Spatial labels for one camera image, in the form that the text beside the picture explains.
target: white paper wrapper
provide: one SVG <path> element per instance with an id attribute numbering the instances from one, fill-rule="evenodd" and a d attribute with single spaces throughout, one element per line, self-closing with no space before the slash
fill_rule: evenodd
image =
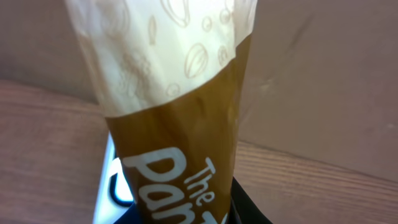
<path id="1" fill-rule="evenodd" d="M 168 103 L 212 79 L 257 0 L 66 0 L 104 115 Z"/>

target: wood grain surface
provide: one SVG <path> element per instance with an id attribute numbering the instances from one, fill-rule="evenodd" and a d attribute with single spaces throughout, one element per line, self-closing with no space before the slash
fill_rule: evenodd
<path id="1" fill-rule="evenodd" d="M 108 129 L 97 106 L 0 80 L 0 223 L 91 223 Z M 278 223 L 398 223 L 398 184 L 240 142 L 235 176 Z"/>

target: white object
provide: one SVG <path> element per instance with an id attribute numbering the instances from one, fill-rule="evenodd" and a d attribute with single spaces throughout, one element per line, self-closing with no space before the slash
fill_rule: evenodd
<path id="1" fill-rule="evenodd" d="M 111 177 L 118 173 L 119 178 L 116 182 L 116 195 L 121 200 L 132 200 L 127 182 L 123 177 L 120 160 L 114 158 L 115 150 L 111 135 L 108 137 L 106 146 L 104 165 L 102 168 L 101 181 L 99 183 L 97 203 L 95 205 L 93 224 L 114 223 L 128 208 L 118 205 L 111 197 L 110 182 Z"/>

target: wooden table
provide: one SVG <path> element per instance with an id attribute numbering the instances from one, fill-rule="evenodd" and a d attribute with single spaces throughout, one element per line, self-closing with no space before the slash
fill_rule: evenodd
<path id="1" fill-rule="evenodd" d="M 0 80 L 0 223 L 91 223 L 108 130 L 97 106 Z M 278 223 L 398 223 L 398 183 L 240 142 L 235 176 Z"/>

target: food bag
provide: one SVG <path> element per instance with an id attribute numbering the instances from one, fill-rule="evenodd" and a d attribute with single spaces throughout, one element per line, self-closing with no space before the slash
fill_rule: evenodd
<path id="1" fill-rule="evenodd" d="M 144 223 L 226 223 L 255 0 L 66 0 Z"/>

